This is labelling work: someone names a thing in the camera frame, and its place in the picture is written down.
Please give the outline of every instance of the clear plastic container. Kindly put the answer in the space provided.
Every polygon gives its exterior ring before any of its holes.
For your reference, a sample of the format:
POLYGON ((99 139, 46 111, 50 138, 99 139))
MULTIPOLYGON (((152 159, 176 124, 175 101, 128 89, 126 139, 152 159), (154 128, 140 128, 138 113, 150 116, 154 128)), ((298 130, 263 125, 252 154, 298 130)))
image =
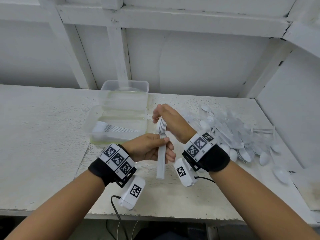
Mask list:
POLYGON ((100 105, 115 109, 144 110, 148 104, 147 81, 106 81, 98 95, 100 105))
POLYGON ((93 144, 120 143, 141 136, 147 131, 147 109, 121 110, 108 105, 94 106, 87 117, 83 129, 93 144), (132 131, 97 131, 98 121, 111 126, 122 127, 132 131))

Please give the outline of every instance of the white table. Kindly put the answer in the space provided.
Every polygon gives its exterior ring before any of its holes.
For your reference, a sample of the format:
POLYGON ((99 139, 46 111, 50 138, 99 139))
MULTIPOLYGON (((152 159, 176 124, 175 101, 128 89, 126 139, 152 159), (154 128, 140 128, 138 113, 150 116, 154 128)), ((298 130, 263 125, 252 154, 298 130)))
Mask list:
MULTIPOLYGON (((82 125, 90 108, 98 104, 97 94, 97 90, 0 85, 0 215, 29 215, 95 160, 102 148, 89 143, 82 125)), ((175 109, 186 107, 194 113, 198 113, 199 103, 215 109, 230 108, 246 124, 272 127, 254 99, 150 94, 149 118, 159 103, 175 109)), ((149 120, 148 131, 154 129, 149 120)), ((177 157, 181 156, 182 144, 169 137, 177 157)), ((292 153, 279 140, 282 153, 275 160, 289 170, 299 169, 292 153)), ((239 164, 308 224, 318 226, 294 184, 279 183, 272 165, 239 164)), ((146 179, 146 187, 132 211, 117 207, 123 219, 243 221, 212 182, 200 179, 185 188, 172 164, 166 166, 165 180, 156 180, 153 161, 140 162, 137 168, 137 174, 146 179)), ((115 219, 110 196, 119 194, 121 189, 116 184, 109 185, 86 217, 115 219)))

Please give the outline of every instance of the hand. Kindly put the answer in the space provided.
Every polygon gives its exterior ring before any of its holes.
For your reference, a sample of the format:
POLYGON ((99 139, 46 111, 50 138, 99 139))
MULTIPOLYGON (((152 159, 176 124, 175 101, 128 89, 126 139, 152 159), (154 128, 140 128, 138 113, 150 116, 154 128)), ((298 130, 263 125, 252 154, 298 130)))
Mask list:
POLYGON ((167 131, 170 131, 183 144, 197 133, 176 110, 167 104, 158 104, 153 111, 153 122, 157 123, 161 116, 167 123, 167 131))
POLYGON ((158 160, 158 148, 166 146, 165 162, 174 162, 176 154, 173 152, 174 146, 169 141, 169 137, 160 139, 156 134, 144 134, 131 141, 127 141, 122 146, 128 151, 133 161, 139 162, 143 160, 158 160))

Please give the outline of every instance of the wristband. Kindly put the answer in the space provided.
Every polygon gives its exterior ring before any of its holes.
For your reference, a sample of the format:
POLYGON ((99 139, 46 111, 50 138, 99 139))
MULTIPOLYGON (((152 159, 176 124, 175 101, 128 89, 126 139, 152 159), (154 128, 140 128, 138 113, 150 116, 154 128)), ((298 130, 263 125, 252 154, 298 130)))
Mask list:
POLYGON ((105 186, 116 182, 123 188, 136 172, 135 164, 123 146, 111 144, 101 152, 88 169, 102 178, 105 186))
POLYGON ((185 145, 183 157, 194 169, 218 172, 230 162, 229 155, 217 145, 218 140, 207 132, 195 134, 185 145))

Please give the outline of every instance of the black cable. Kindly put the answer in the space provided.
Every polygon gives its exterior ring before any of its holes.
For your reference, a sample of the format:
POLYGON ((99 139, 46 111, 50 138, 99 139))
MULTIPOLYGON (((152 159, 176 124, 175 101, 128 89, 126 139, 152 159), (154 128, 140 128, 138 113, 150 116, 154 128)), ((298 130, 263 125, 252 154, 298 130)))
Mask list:
POLYGON ((120 218, 120 216, 119 216, 119 213, 118 213, 118 211, 117 211, 117 209, 116 209, 116 207, 115 207, 115 205, 114 205, 114 203, 113 203, 113 201, 112 201, 112 198, 113 198, 113 197, 118 198, 118 199, 121 199, 121 197, 120 197, 120 196, 117 196, 117 195, 111 196, 111 205, 112 205, 112 207, 113 207, 113 209, 114 209, 114 211, 115 211, 115 213, 116 213, 116 215, 117 215, 117 217, 118 217, 118 219, 119 219, 119 221, 120 221, 120 224, 122 225, 122 228, 123 228, 123 231, 124 231, 124 234, 125 234, 125 238, 126 238, 127 240, 129 240, 127 231, 126 231, 126 229, 125 229, 125 226, 124 226, 124 224, 122 223, 122 220, 121 220, 121 218, 120 218))
POLYGON ((108 233, 113 237, 114 240, 117 240, 117 239, 114 237, 114 235, 109 231, 107 224, 108 224, 108 220, 106 220, 106 230, 107 230, 108 233))
POLYGON ((213 181, 212 179, 209 179, 209 178, 206 178, 206 177, 194 177, 195 179, 206 179, 206 180, 209 180, 211 182, 214 182, 216 183, 215 181, 213 181))

